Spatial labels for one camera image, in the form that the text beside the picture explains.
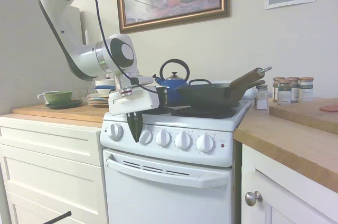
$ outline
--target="stacked plates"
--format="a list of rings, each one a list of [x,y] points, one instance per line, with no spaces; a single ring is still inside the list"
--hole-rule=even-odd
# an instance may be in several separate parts
[[[108,95],[94,93],[86,96],[88,105],[94,107],[108,107]]]

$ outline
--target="oven door handle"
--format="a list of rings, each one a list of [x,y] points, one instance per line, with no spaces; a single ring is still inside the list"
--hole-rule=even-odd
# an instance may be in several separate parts
[[[107,167],[114,169],[120,173],[159,183],[188,186],[200,189],[225,186],[228,185],[229,183],[228,173],[223,172],[206,171],[205,174],[203,174],[200,177],[196,176],[192,177],[192,176],[171,175],[142,170],[135,167],[120,164],[109,158],[107,159],[107,163],[108,163]]]

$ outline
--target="glass jar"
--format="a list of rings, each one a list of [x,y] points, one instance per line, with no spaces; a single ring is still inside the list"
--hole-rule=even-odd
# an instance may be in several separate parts
[[[255,108],[259,110],[267,110],[268,107],[268,85],[257,85],[255,93]]]
[[[280,80],[278,84],[278,105],[291,103],[291,80]]]
[[[298,101],[312,101],[313,100],[313,78],[303,77],[299,79],[299,94]]]
[[[287,80],[291,80],[291,103],[294,104],[298,102],[298,92],[299,92],[299,78],[298,77],[288,77]]]
[[[278,99],[278,81],[284,80],[285,77],[274,77],[274,84],[273,84],[273,101],[277,102]]]

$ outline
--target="cutting board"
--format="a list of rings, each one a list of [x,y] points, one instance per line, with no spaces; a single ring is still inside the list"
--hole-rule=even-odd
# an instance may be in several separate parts
[[[269,114],[338,134],[338,113],[320,110],[321,107],[329,105],[338,105],[338,98],[270,106]]]
[[[99,123],[102,123],[104,115],[108,111],[108,108],[96,108],[87,105],[85,102],[79,107],[70,109],[50,109],[44,104],[12,109],[12,113],[15,114],[64,118]]]

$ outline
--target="burner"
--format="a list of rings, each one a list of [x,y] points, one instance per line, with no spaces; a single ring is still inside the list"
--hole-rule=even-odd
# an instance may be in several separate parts
[[[232,117],[237,113],[234,109],[223,109],[223,110],[197,110],[194,108],[182,108],[177,109],[171,112],[172,116],[179,116],[179,117],[201,117],[201,118],[227,118]]]
[[[148,114],[148,115],[161,115],[161,114],[168,114],[172,112],[173,108],[168,107],[160,107],[156,109],[149,109],[142,112],[142,114]]]

